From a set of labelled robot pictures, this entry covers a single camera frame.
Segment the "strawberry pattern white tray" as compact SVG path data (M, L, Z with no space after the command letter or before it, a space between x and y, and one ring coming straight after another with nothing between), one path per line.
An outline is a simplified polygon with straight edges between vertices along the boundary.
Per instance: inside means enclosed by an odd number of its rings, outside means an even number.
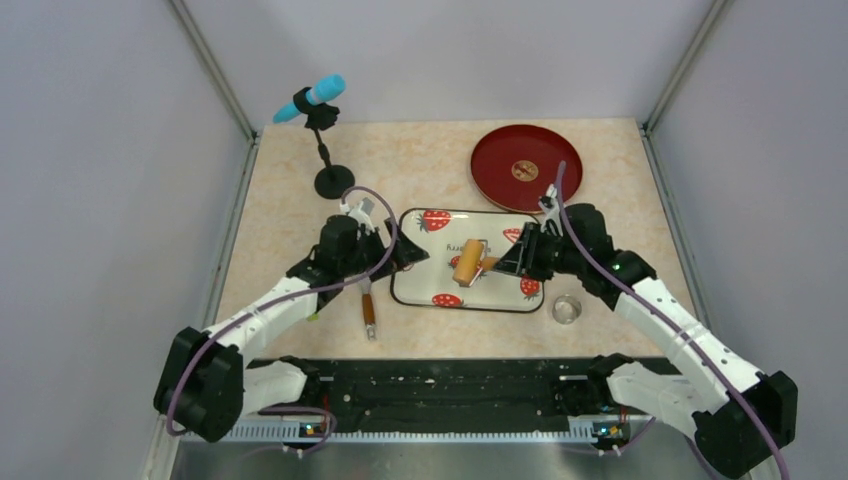
M483 260L501 257L517 241L526 214L413 208L402 215L406 237L424 249L429 258L394 275L390 293L407 306L464 308L510 313L531 313L545 299L543 285L493 271L479 274L469 287L453 280L467 240L485 246Z

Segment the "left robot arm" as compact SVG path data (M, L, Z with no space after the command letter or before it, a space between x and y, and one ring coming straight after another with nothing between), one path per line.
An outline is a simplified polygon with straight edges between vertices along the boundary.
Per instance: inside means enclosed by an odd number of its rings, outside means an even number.
M251 362L345 286L365 279L376 282L428 257L403 232L385 246L378 228L364 216L331 216L307 257L269 292L224 322L177 334L154 408L208 442L220 440L239 419L267 407L288 405L302 414L314 410L321 388L305 368L284 360L253 368Z

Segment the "wooden roller pin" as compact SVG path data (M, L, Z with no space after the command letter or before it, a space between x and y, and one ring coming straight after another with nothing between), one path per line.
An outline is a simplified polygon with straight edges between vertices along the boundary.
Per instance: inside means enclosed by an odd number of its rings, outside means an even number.
M500 258L490 256L489 252L486 240L467 240L453 269L452 280L461 288L470 288L499 262Z

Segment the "metal ring cutter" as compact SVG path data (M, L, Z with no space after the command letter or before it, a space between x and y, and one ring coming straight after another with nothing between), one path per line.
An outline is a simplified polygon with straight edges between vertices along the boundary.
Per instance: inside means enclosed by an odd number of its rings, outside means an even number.
M582 303L571 295L558 296L551 307L551 316L560 325L573 324L582 312Z

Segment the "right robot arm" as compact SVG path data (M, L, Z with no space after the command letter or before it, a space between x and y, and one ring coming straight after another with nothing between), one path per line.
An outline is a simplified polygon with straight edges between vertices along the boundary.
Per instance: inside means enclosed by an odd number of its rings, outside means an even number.
M586 385L600 412L633 407L674 428L721 475L790 476L781 454L795 435L798 387L766 374L688 312L638 254L614 246L602 213L575 204L560 219L527 223L493 269L548 281L576 277L584 290L648 337L684 377L678 383L621 354L596 360Z

